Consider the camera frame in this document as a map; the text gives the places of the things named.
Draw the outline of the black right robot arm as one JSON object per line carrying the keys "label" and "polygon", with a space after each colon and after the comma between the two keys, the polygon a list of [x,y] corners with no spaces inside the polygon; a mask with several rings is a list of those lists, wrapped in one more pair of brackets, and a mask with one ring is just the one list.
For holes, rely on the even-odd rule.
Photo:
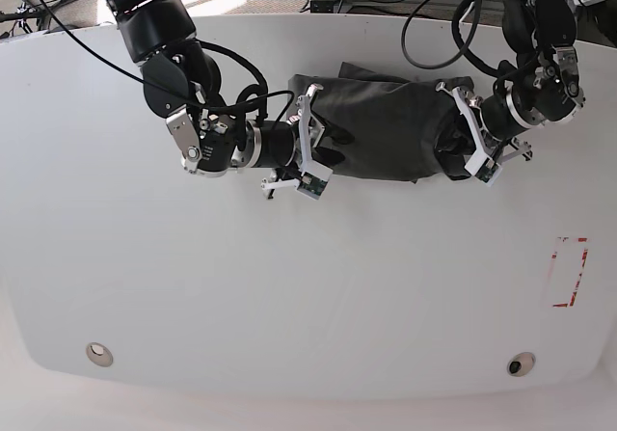
{"label": "black right robot arm", "polygon": [[268,83],[250,61],[199,40],[182,0],[106,0],[131,60],[139,67],[149,109],[166,122],[191,175],[270,170],[267,198],[290,187],[313,199],[323,194],[340,147],[354,138],[316,115],[322,86],[287,92],[296,111],[268,118]]}

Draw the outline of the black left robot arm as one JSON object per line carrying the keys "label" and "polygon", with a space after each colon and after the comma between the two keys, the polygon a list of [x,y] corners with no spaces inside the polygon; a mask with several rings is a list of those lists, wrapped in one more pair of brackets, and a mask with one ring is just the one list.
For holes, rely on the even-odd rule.
{"label": "black left robot arm", "polygon": [[445,68],[465,59],[492,78],[492,92],[480,96],[464,80],[436,83],[437,103],[406,153],[425,176],[445,174],[454,179],[496,179],[508,161],[533,158],[522,135],[535,128],[571,121],[584,107],[580,84],[577,26],[566,0],[501,0],[502,34],[514,61],[488,65],[472,51],[485,0],[462,0],[450,20],[454,56],[437,64],[405,60],[424,70]]}

